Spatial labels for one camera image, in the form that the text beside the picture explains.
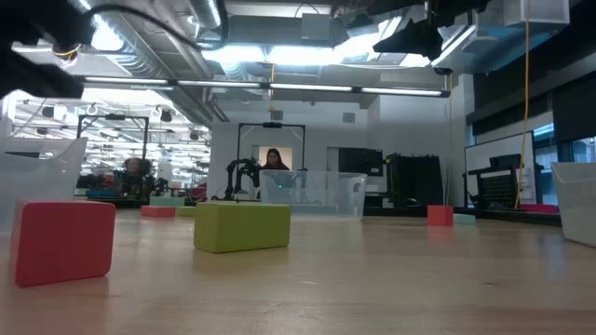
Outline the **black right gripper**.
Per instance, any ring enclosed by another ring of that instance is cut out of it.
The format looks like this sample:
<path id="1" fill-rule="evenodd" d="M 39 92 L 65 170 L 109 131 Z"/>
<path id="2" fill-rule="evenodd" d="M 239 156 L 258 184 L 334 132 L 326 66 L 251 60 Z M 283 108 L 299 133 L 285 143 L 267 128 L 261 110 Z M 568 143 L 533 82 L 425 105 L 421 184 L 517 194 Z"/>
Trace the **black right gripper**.
<path id="1" fill-rule="evenodd" d="M 436 27 L 449 27 L 457 16 L 482 12 L 489 0 L 427 0 L 427 22 L 409 20 L 406 26 L 375 44 L 376 53 L 418 54 L 435 60 L 441 54 L 442 37 Z"/>

